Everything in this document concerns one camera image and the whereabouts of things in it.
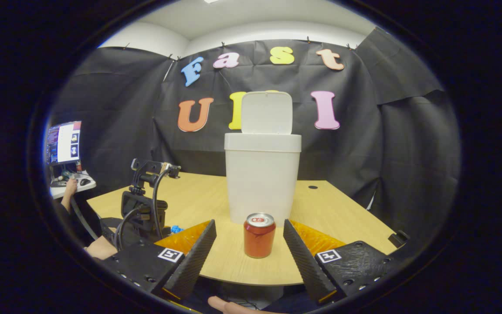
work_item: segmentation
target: white wall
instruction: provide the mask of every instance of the white wall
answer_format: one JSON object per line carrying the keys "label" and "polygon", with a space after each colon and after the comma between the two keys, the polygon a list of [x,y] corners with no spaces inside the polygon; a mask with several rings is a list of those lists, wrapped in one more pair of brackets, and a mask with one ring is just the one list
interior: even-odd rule
{"label": "white wall", "polygon": [[356,44],[360,44],[366,37],[363,34],[324,24],[284,20],[261,22],[230,27],[193,39],[185,48],[185,55],[221,46],[222,41],[225,44],[235,44],[243,41],[267,39],[307,40],[307,36],[311,41],[339,44],[340,46],[350,44],[352,48],[355,48]]}
{"label": "white wall", "polygon": [[125,47],[129,44],[129,48],[148,50],[164,56],[173,54],[172,58],[176,59],[177,56],[185,56],[188,43],[187,38],[162,26],[134,22],[104,41],[100,48]]}
{"label": "white wall", "polygon": [[173,54],[172,58],[175,59],[176,56],[184,57],[221,46],[222,41],[225,44],[236,44],[267,39],[306,40],[307,36],[311,41],[328,42],[340,46],[350,44],[352,48],[355,48],[356,44],[360,44],[366,37],[335,26],[282,20],[225,28],[189,41],[167,28],[145,22],[134,22],[106,40],[100,47],[125,47],[129,44],[130,48],[148,50],[164,56]]}

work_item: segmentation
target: keyboard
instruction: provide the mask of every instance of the keyboard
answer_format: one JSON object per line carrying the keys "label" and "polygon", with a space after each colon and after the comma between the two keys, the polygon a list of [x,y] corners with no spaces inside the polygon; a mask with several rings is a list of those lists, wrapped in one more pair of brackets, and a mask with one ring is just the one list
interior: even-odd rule
{"label": "keyboard", "polygon": [[67,181],[53,181],[50,183],[51,188],[64,188],[67,186]]}

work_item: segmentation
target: colorful foam letter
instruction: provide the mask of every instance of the colorful foam letter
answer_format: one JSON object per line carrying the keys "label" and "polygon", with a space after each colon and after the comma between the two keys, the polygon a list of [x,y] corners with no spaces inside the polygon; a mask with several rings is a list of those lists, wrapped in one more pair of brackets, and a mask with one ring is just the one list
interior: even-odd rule
{"label": "colorful foam letter", "polygon": [[271,62],[273,64],[291,64],[295,59],[290,47],[274,47],[271,49]]}
{"label": "colorful foam letter", "polygon": [[199,62],[202,62],[203,60],[204,58],[200,56],[181,69],[181,73],[185,74],[185,79],[187,80],[187,82],[185,82],[186,87],[191,85],[191,83],[199,79],[201,76],[200,74],[197,74],[197,72],[201,72],[201,65]]}
{"label": "colorful foam letter", "polygon": [[213,98],[199,100],[201,112],[199,113],[199,119],[195,123],[189,121],[189,114],[191,113],[191,108],[195,105],[195,101],[180,102],[180,115],[177,118],[177,127],[183,132],[196,132],[202,129],[209,118],[209,108],[213,101]]}
{"label": "colorful foam letter", "polygon": [[230,99],[234,101],[234,113],[231,118],[231,123],[227,125],[230,130],[241,130],[241,98],[247,92],[235,92],[230,94]]}
{"label": "colorful foam letter", "polygon": [[335,58],[340,58],[340,55],[333,53],[330,49],[319,50],[317,54],[322,57],[322,61],[329,69],[341,70],[344,68],[343,64],[337,63],[335,60]]}
{"label": "colorful foam letter", "polygon": [[239,64],[239,62],[237,61],[238,58],[239,58],[239,53],[227,52],[218,57],[218,60],[215,63],[213,63],[213,67],[217,69],[233,68],[234,66]]}
{"label": "colorful foam letter", "polygon": [[334,119],[334,109],[332,107],[333,92],[314,91],[311,96],[317,102],[318,119],[315,122],[315,127],[321,130],[336,130],[340,127],[340,123]]}

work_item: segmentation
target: blue letter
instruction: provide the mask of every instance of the blue letter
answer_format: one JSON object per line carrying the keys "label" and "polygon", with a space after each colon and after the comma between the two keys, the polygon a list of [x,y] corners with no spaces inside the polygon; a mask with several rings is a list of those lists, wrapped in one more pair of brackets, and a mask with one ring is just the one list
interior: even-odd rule
{"label": "blue letter", "polygon": [[191,85],[191,83],[199,79],[199,76],[201,76],[200,74],[197,74],[197,72],[201,72],[201,65],[199,62],[202,62],[203,60],[204,58],[200,56],[181,69],[181,73],[185,74],[185,79],[187,80],[185,83],[186,87]]}

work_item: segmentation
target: white ceiling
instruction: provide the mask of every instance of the white ceiling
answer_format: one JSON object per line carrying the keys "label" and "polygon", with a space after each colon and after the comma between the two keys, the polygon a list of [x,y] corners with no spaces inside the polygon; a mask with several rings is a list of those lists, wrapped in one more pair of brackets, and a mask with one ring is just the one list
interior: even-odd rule
{"label": "white ceiling", "polygon": [[328,0],[179,0],[141,18],[188,40],[210,32],[256,22],[296,20],[369,34],[375,24]]}

